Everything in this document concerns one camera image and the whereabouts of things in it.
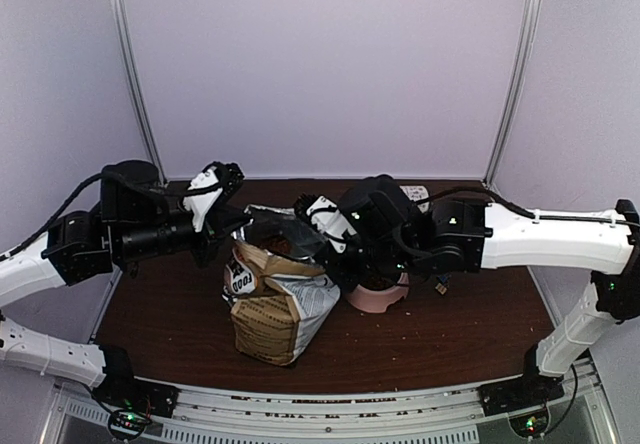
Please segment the pink double pet bowl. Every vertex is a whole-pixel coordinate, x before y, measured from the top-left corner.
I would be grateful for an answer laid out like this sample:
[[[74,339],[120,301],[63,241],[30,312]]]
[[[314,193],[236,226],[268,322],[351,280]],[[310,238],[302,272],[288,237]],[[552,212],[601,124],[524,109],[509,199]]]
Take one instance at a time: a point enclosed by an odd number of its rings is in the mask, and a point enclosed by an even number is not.
[[[405,299],[409,293],[409,275],[400,273],[395,279],[369,274],[355,289],[345,294],[347,302],[361,312],[382,314]]]

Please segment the dog food bag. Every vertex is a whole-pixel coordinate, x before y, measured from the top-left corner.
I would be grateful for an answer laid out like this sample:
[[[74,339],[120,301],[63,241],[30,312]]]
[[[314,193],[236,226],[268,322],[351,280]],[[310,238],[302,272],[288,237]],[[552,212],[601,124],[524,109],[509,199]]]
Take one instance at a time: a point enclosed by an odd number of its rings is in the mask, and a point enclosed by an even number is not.
[[[341,291],[315,260],[327,239],[290,208],[250,204],[250,222],[232,233],[222,296],[230,307],[236,349],[285,367],[296,361],[339,301]],[[281,234],[291,256],[257,246]]]

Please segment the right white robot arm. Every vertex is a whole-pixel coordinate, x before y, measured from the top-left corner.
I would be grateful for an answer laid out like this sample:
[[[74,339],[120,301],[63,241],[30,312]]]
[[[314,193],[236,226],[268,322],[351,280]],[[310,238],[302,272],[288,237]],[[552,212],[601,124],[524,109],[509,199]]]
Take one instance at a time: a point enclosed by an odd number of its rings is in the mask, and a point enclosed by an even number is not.
[[[314,201],[305,217],[327,239],[322,264],[347,289],[366,272],[394,277],[475,273],[518,266],[577,268],[591,277],[562,323],[528,352],[513,383],[535,404],[611,327],[639,315],[639,213],[620,199],[596,212],[529,210],[480,188],[412,200],[388,175],[365,178],[337,202]]]

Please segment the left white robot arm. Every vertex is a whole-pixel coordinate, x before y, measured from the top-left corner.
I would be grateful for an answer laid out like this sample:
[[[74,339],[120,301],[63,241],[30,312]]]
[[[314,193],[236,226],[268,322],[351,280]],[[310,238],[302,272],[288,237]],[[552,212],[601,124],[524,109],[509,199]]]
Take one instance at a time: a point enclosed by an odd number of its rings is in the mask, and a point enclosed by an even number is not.
[[[212,162],[181,189],[163,185],[158,168],[147,161],[105,166],[32,236],[2,254],[2,305],[179,252],[206,266],[249,221],[228,203],[243,181],[235,163]],[[7,317],[1,319],[1,361],[105,389],[123,408],[144,397],[125,350],[54,338]]]

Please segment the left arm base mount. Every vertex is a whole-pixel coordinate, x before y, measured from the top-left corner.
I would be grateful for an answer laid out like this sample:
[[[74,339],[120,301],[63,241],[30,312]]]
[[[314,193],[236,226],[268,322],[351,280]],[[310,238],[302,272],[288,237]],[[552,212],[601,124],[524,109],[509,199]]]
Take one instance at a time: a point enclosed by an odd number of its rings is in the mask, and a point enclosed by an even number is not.
[[[173,416],[179,389],[137,378],[105,379],[90,395],[107,412],[109,433],[120,441],[131,441],[154,424],[154,417]]]

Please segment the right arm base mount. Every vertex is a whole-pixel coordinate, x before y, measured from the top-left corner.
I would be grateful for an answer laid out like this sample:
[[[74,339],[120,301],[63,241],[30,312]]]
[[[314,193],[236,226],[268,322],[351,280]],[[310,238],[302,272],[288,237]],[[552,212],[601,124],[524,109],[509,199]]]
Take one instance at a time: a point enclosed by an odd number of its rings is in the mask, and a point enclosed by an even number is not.
[[[563,378],[542,376],[532,347],[521,376],[481,385],[478,395],[486,417],[514,413],[509,422],[519,437],[541,438],[552,428],[549,402],[564,396]]]

